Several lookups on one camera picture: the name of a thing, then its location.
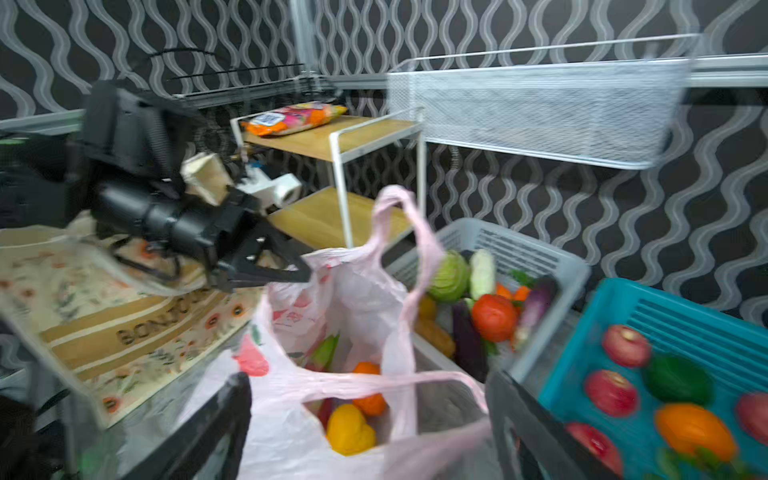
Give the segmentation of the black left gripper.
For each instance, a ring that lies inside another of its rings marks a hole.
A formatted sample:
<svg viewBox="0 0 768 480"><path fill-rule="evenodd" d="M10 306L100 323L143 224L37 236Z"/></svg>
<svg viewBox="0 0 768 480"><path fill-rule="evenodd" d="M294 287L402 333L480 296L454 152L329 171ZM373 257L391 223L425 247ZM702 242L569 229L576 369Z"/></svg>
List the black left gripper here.
<svg viewBox="0 0 768 480"><path fill-rule="evenodd" d="M199 207L198 262L205 267L212 287L233 292L310 280L311 267L282 233L251 233L260 219L259 203L201 203Z"/></svg>

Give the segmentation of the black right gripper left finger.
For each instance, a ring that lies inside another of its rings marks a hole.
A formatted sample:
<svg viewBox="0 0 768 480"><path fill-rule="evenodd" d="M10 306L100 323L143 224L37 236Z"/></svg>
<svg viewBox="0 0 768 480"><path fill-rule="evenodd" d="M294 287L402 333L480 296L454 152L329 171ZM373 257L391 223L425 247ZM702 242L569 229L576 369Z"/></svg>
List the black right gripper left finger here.
<svg viewBox="0 0 768 480"><path fill-rule="evenodd" d="M215 456L225 440L218 477L235 479L251 419L251 388L242 372L230 376L223 387L147 458L129 471L126 479L191 479Z"/></svg>

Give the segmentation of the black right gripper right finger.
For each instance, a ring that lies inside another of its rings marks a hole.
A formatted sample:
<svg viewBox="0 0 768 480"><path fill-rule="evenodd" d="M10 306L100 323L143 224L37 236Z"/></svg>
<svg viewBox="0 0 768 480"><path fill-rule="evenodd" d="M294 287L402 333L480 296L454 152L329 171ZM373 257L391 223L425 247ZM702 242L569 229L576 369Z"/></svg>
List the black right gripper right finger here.
<svg viewBox="0 0 768 480"><path fill-rule="evenodd" d="M506 371L485 382L497 458L504 479L616 479Z"/></svg>

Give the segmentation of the pink plastic bag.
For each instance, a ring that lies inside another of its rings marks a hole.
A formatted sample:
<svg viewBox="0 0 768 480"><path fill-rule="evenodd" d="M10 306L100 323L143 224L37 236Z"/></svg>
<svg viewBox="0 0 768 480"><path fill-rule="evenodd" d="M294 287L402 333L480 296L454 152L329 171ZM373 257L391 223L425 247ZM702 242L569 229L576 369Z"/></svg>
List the pink plastic bag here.
<svg viewBox="0 0 768 480"><path fill-rule="evenodd" d="M441 432L418 430L416 388L423 383L462 384L486 409L484 391L469 375L416 368L412 327L444 255L413 194L384 188L365 245L306 254L308 282L262 290L239 349L207 366L182 419L242 372L252 400L239 478L433 478L491 433L487 416ZM306 370L314 348L336 334L330 371ZM375 430L376 446L353 456L333 451L327 427L304 407L324 398L333 400L332 412L343 404L357 407Z"/></svg>

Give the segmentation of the yellow orange pear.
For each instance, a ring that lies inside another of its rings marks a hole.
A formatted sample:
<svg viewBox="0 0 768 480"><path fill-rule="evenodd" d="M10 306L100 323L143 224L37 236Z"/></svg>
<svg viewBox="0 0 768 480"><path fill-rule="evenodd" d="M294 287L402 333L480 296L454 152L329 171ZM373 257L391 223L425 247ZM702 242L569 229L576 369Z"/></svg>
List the yellow orange pear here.
<svg viewBox="0 0 768 480"><path fill-rule="evenodd" d="M376 446L375 430L353 404L336 408L327 423L326 439L333 451L353 456Z"/></svg>

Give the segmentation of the cream canvas tote bag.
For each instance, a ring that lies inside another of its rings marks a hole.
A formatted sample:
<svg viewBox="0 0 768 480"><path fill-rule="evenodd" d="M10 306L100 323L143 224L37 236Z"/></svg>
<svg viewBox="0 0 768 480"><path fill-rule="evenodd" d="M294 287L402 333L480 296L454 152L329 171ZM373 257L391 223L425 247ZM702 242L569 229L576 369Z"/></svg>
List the cream canvas tote bag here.
<svg viewBox="0 0 768 480"><path fill-rule="evenodd" d="M1 313L108 428L250 320L256 288L224 293L189 260L164 283L113 259L95 224L1 233Z"/></svg>

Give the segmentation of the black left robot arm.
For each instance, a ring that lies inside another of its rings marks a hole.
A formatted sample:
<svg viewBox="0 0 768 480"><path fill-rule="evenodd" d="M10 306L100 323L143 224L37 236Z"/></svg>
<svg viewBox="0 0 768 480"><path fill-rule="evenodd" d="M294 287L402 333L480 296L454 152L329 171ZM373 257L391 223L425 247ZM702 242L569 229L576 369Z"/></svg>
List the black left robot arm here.
<svg viewBox="0 0 768 480"><path fill-rule="evenodd" d="M177 102L97 82L74 138L2 133L2 227L63 228L86 211L112 255L141 239L174 263L198 262L221 291L309 281L255 197L228 187L211 205L187 192L182 161L201 123Z"/></svg>

